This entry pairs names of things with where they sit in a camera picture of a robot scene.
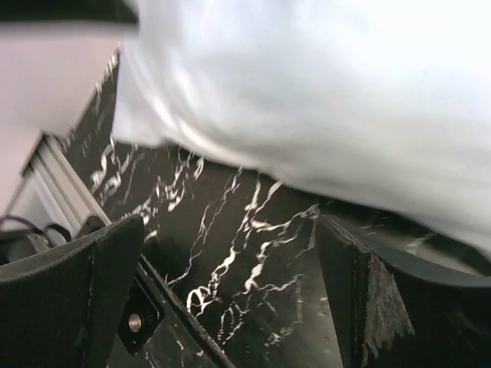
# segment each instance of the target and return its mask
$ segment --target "black marble surface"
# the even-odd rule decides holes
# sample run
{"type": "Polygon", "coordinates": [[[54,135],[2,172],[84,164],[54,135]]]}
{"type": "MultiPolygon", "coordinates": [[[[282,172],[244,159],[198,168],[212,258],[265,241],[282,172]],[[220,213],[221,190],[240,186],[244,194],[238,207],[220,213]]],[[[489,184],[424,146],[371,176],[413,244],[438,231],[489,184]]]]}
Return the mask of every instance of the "black marble surface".
{"type": "MultiPolygon", "coordinates": [[[[315,249],[325,209],[394,247],[467,267],[441,257],[445,249],[463,255],[467,247],[396,215],[289,189],[177,146],[115,143],[116,76],[114,59],[80,126],[63,142],[65,156],[111,220],[143,216],[153,240],[145,257],[235,366],[341,366],[315,249]]],[[[166,339],[150,341],[152,366],[168,366],[172,351],[195,349],[166,339]]]]}

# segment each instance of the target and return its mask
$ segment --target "white wall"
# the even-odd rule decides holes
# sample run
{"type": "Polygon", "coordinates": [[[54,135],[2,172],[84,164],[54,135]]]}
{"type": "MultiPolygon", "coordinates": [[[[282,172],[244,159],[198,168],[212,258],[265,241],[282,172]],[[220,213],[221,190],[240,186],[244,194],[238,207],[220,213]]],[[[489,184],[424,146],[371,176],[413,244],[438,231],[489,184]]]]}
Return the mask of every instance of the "white wall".
{"type": "Polygon", "coordinates": [[[121,38],[116,28],[0,28],[0,214],[39,128],[76,126],[121,38]]]}
{"type": "Polygon", "coordinates": [[[36,126],[2,120],[0,133],[0,214],[20,183],[20,170],[38,141],[36,126]]]}

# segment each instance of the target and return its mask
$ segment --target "white fabric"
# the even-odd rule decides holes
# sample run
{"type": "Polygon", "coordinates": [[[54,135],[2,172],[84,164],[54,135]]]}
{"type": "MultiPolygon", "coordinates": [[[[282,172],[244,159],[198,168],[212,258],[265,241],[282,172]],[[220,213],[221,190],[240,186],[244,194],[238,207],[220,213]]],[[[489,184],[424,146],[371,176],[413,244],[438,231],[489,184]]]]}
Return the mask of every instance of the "white fabric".
{"type": "Polygon", "coordinates": [[[491,251],[491,22],[469,0],[139,0],[113,135],[491,251]]]}

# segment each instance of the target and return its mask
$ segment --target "metal bracket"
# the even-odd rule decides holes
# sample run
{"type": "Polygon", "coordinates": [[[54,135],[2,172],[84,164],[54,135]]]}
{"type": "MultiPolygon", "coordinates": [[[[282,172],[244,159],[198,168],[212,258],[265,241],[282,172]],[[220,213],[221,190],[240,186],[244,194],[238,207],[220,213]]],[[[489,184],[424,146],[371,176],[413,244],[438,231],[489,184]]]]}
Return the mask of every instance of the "metal bracket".
{"type": "Polygon", "coordinates": [[[147,343],[164,314],[159,302],[137,274],[117,331],[128,353],[137,353],[147,343]]]}

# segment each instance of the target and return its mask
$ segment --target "metal bolt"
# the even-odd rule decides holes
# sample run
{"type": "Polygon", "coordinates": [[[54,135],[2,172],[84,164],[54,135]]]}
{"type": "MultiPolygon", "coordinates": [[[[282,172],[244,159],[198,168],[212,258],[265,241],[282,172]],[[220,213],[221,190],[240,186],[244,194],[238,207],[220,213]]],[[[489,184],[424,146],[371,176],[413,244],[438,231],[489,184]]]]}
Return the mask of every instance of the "metal bolt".
{"type": "Polygon", "coordinates": [[[128,320],[128,326],[130,326],[130,330],[133,332],[138,332],[141,328],[142,322],[141,318],[138,314],[131,314],[130,319],[128,320]]]}

